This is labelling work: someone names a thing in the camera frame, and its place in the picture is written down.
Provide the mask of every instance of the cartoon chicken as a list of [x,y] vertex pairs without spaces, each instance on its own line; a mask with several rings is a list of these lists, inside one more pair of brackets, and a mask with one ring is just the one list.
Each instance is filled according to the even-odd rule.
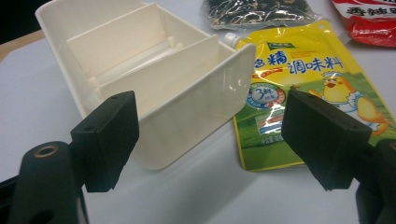
[[389,121],[378,111],[374,103],[356,91],[341,73],[327,72],[323,76],[323,95],[314,90],[310,90],[309,93],[322,98],[367,125],[373,130],[373,135],[380,135],[388,128]]

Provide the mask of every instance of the dark background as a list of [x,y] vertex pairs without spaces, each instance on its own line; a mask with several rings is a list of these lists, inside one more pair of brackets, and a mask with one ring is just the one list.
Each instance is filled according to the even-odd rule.
[[49,0],[0,0],[0,44],[40,29],[35,11]]

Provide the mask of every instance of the plastic packaging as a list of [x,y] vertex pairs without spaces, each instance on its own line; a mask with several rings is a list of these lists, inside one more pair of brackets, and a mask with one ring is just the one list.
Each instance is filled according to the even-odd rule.
[[352,39],[396,48],[396,1],[332,0]]
[[250,43],[257,48],[256,73],[247,104],[233,118],[245,169],[268,170],[302,163],[280,132],[290,89],[315,94],[372,128],[373,145],[395,136],[394,118],[327,21],[255,31],[235,48]]
[[204,0],[203,12],[214,29],[294,26],[318,19],[305,0]]
[[254,46],[236,51],[155,4],[54,0],[36,16],[82,117],[135,92],[131,156],[146,168],[171,164],[245,104]]

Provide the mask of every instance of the white table surface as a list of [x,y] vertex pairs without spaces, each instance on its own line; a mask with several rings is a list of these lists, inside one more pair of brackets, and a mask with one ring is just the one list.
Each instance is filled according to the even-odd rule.
[[[209,34],[202,1],[154,1]],[[308,0],[332,23],[344,26],[329,0]],[[346,42],[395,114],[394,49]],[[11,52],[0,62],[0,181],[18,174],[23,154],[48,141],[71,141],[81,121],[63,75],[45,39]],[[106,223],[359,223],[355,191],[325,191],[304,168],[251,173],[239,162],[233,124],[226,123],[200,145],[161,171],[131,158],[108,193],[85,194],[90,221]]]

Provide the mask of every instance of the chicken bouillon packet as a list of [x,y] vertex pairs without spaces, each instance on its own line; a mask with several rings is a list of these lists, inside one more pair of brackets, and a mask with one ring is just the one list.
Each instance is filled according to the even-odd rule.
[[327,21],[255,31],[235,48],[248,43],[257,48],[256,72],[233,118],[246,170],[303,164],[280,134],[289,89],[315,94],[372,128],[371,145],[396,136],[394,117]]

